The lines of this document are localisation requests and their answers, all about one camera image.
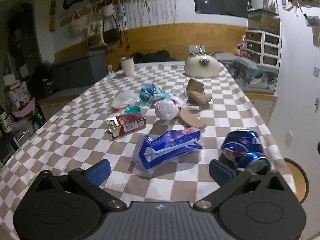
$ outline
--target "wooden wall panel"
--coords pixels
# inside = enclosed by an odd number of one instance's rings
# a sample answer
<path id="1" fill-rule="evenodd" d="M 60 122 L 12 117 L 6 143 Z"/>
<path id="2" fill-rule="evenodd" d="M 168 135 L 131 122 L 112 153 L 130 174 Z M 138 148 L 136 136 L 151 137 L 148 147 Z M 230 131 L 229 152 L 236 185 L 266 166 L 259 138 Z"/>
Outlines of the wooden wall panel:
<path id="1" fill-rule="evenodd" d="M 130 49 L 126 51 L 125 31 L 122 31 L 123 45 L 115 51 L 108 51 L 108 63 L 115 70 L 119 59 L 134 52 L 154 53 L 167 50 L 178 60 L 186 60 L 189 45 L 204 44 L 207 53 L 211 51 L 234 52 L 234 48 L 245 34 L 246 27 L 209 23 L 181 23 L 154 25 L 128 30 Z M 79 43 L 55 53 L 56 60 L 65 60 L 87 51 L 86 42 Z"/>

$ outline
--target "photo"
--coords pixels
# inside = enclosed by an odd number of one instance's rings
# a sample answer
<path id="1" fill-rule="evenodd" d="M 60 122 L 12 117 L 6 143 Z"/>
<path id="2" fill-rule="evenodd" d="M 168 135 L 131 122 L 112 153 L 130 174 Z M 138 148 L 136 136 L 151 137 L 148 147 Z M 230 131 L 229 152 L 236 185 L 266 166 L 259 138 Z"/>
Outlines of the photo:
<path id="1" fill-rule="evenodd" d="M 287 0 L 282 0 L 282 7 L 286 7 L 287 6 Z"/>

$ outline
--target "glass tank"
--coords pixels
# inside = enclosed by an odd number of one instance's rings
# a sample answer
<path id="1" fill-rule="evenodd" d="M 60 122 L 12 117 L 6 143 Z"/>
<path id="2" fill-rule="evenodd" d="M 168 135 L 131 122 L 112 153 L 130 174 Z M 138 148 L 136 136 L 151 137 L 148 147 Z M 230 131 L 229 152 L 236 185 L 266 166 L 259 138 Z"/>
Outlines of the glass tank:
<path id="1" fill-rule="evenodd" d="M 248 30 L 261 30 L 280 35 L 279 15 L 267 10 L 248 11 Z"/>

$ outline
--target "cardboard piece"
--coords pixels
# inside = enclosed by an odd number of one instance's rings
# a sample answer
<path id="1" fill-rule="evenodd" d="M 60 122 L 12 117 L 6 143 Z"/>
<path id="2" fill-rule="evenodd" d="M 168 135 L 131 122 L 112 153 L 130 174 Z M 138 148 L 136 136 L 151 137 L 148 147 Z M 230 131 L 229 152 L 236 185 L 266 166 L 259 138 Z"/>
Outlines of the cardboard piece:
<path id="1" fill-rule="evenodd" d="M 199 106 L 210 102 L 212 96 L 204 93 L 204 84 L 197 80 L 191 79 L 187 85 L 187 93 L 191 100 L 195 101 Z"/>
<path id="2" fill-rule="evenodd" d="M 207 127 L 207 125 L 196 115 L 192 114 L 189 110 L 183 107 L 180 108 L 180 117 L 191 127 L 199 128 L 201 130 Z"/>

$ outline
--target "blue gripper pad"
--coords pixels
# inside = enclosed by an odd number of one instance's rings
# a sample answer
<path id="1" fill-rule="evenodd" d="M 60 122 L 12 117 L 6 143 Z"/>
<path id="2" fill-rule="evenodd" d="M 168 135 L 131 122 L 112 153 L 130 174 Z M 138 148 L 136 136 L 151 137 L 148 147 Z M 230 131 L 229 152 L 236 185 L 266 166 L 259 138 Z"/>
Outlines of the blue gripper pad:
<path id="1" fill-rule="evenodd" d="M 209 164 L 209 174 L 219 186 L 222 186 L 233 179 L 237 175 L 237 172 L 218 160 L 212 160 Z"/>
<path id="2" fill-rule="evenodd" d="M 94 166 L 87 169 L 85 177 L 91 181 L 94 185 L 100 186 L 109 176 L 111 172 L 110 162 L 108 160 L 102 160 L 96 163 Z"/>

